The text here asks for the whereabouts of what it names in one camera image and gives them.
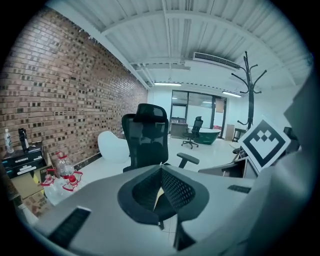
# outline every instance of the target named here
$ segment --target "ceiling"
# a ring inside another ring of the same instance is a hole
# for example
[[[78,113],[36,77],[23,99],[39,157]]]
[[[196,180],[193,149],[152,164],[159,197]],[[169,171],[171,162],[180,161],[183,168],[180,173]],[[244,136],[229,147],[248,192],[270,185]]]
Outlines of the ceiling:
[[[194,52],[249,65],[258,90],[300,86],[312,57],[266,0],[52,0],[48,6],[111,51],[146,87],[154,82],[210,92],[244,91],[242,69],[193,61]]]

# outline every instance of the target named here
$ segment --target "cardboard box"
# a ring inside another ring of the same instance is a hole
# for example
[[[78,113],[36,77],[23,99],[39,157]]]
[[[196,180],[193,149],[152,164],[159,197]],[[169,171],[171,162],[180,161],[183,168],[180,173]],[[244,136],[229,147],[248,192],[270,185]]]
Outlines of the cardboard box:
[[[47,166],[32,170],[11,179],[12,184],[20,194],[22,200],[44,189],[41,186],[41,182],[45,181],[47,169],[52,167],[49,154],[47,153],[46,155],[45,160]]]
[[[45,197],[42,191],[28,196],[22,202],[37,218],[53,208],[53,205]]]

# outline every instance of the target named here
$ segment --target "black bottle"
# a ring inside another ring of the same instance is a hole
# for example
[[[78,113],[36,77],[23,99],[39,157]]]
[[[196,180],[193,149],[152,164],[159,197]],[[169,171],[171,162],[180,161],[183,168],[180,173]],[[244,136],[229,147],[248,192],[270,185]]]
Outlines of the black bottle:
[[[29,150],[29,143],[27,141],[26,129],[20,128],[18,130],[18,132],[19,132],[19,139],[20,139],[20,142],[21,142],[22,150],[23,150],[23,152],[26,153]]]

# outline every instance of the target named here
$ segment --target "plastic bottle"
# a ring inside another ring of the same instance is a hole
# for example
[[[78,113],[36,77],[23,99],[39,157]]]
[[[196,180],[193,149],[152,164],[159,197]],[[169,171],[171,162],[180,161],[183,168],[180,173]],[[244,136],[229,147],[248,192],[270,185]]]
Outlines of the plastic bottle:
[[[63,152],[58,152],[58,164],[57,164],[57,170],[58,174],[64,178],[68,179],[70,175],[72,175],[75,172],[75,168],[71,162],[71,160],[68,158],[66,154]]]
[[[55,176],[47,174],[45,176],[45,181],[41,183],[44,188],[44,193],[49,201],[55,206],[68,195],[64,192],[64,189],[57,184],[57,179]]]
[[[78,190],[82,189],[86,184],[81,181],[83,173],[81,171],[75,171],[73,175],[70,175],[68,178],[68,182],[63,188],[69,192],[77,192]]]
[[[12,154],[13,152],[15,152],[14,148],[12,147],[11,136],[8,129],[5,129],[4,141],[5,141],[6,151],[9,154]]]

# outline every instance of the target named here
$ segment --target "headrest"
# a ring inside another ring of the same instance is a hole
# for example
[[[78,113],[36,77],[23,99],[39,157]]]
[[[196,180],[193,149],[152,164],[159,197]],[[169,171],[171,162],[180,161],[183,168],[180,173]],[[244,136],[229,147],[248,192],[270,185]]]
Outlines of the headrest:
[[[140,103],[133,118],[137,123],[164,123],[167,120],[167,113],[163,107]]]

